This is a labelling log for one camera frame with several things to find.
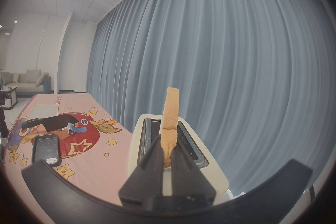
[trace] black cable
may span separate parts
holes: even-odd
[[[13,125],[13,123],[5,116],[5,118],[11,123],[11,125]]]

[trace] pink tablecloth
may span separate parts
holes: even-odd
[[[21,123],[35,105],[58,104],[58,114],[76,117],[86,132],[63,135],[59,130],[61,163],[54,169],[83,191],[120,205],[118,191],[126,180],[126,166],[132,134],[113,119],[90,94],[40,94],[25,106],[7,138],[5,172],[22,201],[44,223],[53,223],[33,198],[21,169],[31,164],[32,143],[41,126],[21,130]]]

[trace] yellow star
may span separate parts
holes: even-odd
[[[115,120],[115,119],[110,119],[110,120],[107,120],[106,121],[107,122],[107,124],[110,124],[110,125],[116,125],[118,122]]]
[[[9,155],[10,155],[9,161],[16,163],[16,159],[19,157],[20,154],[17,154],[17,152],[13,150],[13,152],[10,152]]]
[[[75,174],[73,171],[70,170],[68,163],[63,166],[57,166],[57,173],[61,175],[65,180],[67,180],[69,176],[73,176]]]
[[[83,144],[85,147],[83,148],[83,150],[81,151],[79,149],[79,151],[75,151],[75,146],[80,146],[81,144]],[[70,146],[71,146],[71,150],[69,151],[69,155],[74,155],[74,154],[79,154],[79,153],[82,153],[84,152],[89,146],[91,146],[92,143],[87,143],[86,142],[86,139],[84,139],[82,142],[80,142],[79,144],[76,144],[76,143],[70,143]]]
[[[115,139],[112,139],[112,140],[108,139],[108,142],[106,144],[110,145],[110,146],[113,146],[113,145],[118,144],[118,143],[116,142]]]
[[[91,115],[96,115],[98,111],[92,111],[92,110],[89,110],[87,112],[84,112],[84,114],[86,114],[86,116],[91,116]]]
[[[24,156],[22,156],[21,164],[22,164],[22,165],[27,164],[27,160],[28,160],[28,159],[26,159]]]

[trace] gray sofa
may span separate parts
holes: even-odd
[[[50,93],[51,91],[51,77],[48,76],[43,80],[43,84],[36,87],[35,83],[26,83],[26,74],[21,73],[19,76],[19,83],[8,83],[4,85],[6,87],[17,87],[17,95],[32,95],[32,94],[41,94],[41,93]]]

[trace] cartoon print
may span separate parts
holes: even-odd
[[[69,176],[73,176],[75,174],[74,171],[70,170],[68,163],[63,166],[57,166],[57,173],[65,180],[67,180]]]
[[[113,146],[113,145],[118,144],[118,143],[116,142],[115,139],[112,139],[112,140],[108,139],[108,142],[106,144],[110,145],[110,146]]]
[[[63,113],[69,114],[76,118],[78,121],[74,124],[76,128],[86,128],[86,131],[84,132],[73,134],[69,134],[67,128],[47,132],[43,125],[21,130],[22,122],[26,121],[26,118],[17,119],[17,121],[14,123],[12,131],[8,135],[7,148],[13,155],[14,151],[18,149],[20,144],[24,144],[26,142],[33,143],[34,138],[37,135],[57,134],[59,138],[61,158],[65,159],[77,156],[90,150],[90,148],[92,148],[99,140],[100,133],[113,134],[121,131],[121,129],[113,127],[117,124],[117,121],[113,118],[109,120],[94,121],[91,115],[95,115],[96,113],[97,111],[92,110],[89,110],[85,113]]]
[[[19,155],[20,154],[17,154],[16,150],[14,150],[13,152],[10,152],[9,153],[9,156],[10,156],[9,161],[16,163],[16,159],[19,157]]]
[[[27,164],[27,160],[28,160],[28,159],[26,159],[26,158],[24,157],[24,155],[22,155],[21,165],[23,166],[23,165]]]

